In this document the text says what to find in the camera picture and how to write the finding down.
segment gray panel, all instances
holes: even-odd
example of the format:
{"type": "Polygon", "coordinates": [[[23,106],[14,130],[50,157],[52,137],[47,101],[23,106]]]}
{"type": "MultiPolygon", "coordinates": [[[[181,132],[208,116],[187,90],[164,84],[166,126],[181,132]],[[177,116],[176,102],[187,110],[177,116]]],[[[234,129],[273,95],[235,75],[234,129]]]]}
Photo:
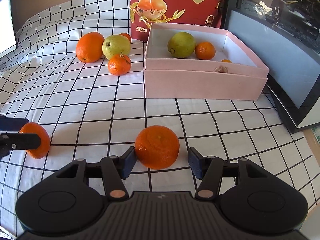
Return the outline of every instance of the gray panel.
{"type": "Polygon", "coordinates": [[[257,54],[270,69],[271,76],[299,108],[320,74],[320,57],[315,53],[310,55],[310,50],[303,44],[298,46],[285,37],[290,34],[267,24],[232,10],[226,29],[257,54]]]}
{"type": "Polygon", "coordinates": [[[306,240],[298,231],[282,236],[257,236],[240,231],[221,217],[213,203],[195,200],[190,192],[135,192],[127,201],[112,203],[97,223],[82,232],[63,237],[24,233],[19,237],[19,240],[31,239],[306,240]]]}

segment tablecloth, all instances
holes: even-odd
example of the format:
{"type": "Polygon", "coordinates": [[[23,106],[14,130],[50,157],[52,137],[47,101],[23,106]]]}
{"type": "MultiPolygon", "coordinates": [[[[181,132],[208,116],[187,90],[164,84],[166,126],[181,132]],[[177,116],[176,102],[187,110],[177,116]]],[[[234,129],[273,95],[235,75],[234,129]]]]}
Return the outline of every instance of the tablecloth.
{"type": "MultiPolygon", "coordinates": [[[[130,33],[130,0],[72,0],[31,17],[17,32],[19,47],[0,59],[1,114],[38,122],[51,137],[49,154],[36,160],[14,151],[0,161],[0,224],[23,232],[15,216],[16,199],[33,185],[77,158],[99,162],[121,155],[137,134],[164,125],[180,142],[177,161],[165,170],[136,163],[124,184],[129,191],[195,193],[187,148],[204,156],[237,162],[247,157],[299,190],[310,210],[320,198],[320,168],[302,132],[290,134],[264,90],[257,101],[149,99],[145,97],[145,42],[133,40],[132,68],[109,73],[108,60],[85,64],[76,58],[79,38],[98,31],[107,37],[130,33]]],[[[103,194],[102,180],[89,185],[103,194]]],[[[222,181],[220,193],[234,186],[222,181]]]]}

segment tangerine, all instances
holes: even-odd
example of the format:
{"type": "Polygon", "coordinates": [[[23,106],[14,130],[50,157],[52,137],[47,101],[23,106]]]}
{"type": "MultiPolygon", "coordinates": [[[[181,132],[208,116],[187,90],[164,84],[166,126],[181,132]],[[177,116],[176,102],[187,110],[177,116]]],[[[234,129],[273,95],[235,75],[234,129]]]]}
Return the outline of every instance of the tangerine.
{"type": "Polygon", "coordinates": [[[176,161],[180,143],[169,128],[153,125],[138,134],[134,147],[137,158],[144,166],[159,170],[168,168],[176,161]]]}
{"type": "Polygon", "coordinates": [[[131,36],[128,34],[128,33],[120,33],[119,35],[122,35],[122,36],[125,36],[128,38],[128,40],[130,41],[131,43],[131,36]]]}
{"type": "Polygon", "coordinates": [[[50,137],[41,125],[28,122],[20,129],[19,133],[36,133],[40,137],[41,143],[37,149],[26,150],[31,157],[41,159],[47,155],[50,149],[50,137]]]}
{"type": "Polygon", "coordinates": [[[210,60],[216,55],[216,49],[212,43],[204,41],[196,45],[195,54],[198,59],[210,60]]]}
{"type": "Polygon", "coordinates": [[[98,32],[83,35],[76,46],[76,56],[84,63],[97,61],[103,55],[102,44],[104,37],[98,32]]]}
{"type": "Polygon", "coordinates": [[[111,74],[121,76],[127,74],[131,68],[131,60],[122,53],[114,55],[108,62],[108,70],[111,74]]]}
{"type": "Polygon", "coordinates": [[[138,14],[147,17],[148,20],[159,19],[167,8],[163,0],[139,0],[137,4],[138,14]]]}

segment snack bag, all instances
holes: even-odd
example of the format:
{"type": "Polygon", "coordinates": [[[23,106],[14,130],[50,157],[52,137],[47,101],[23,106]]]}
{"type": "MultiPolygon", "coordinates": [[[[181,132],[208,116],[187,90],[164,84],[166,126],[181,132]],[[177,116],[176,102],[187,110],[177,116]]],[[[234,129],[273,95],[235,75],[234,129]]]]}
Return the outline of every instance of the snack bag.
{"type": "Polygon", "coordinates": [[[131,0],[133,39],[147,41],[151,23],[184,23],[220,27],[223,0],[131,0]]]}

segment red food packaging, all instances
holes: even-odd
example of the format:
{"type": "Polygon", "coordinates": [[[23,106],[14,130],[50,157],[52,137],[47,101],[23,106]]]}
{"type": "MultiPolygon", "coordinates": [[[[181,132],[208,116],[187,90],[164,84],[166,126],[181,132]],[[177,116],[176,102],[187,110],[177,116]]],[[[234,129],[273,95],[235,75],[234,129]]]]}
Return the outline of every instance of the red food packaging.
{"type": "Polygon", "coordinates": [[[131,36],[147,41],[151,23],[170,22],[220,27],[223,0],[131,0],[131,36]]]}

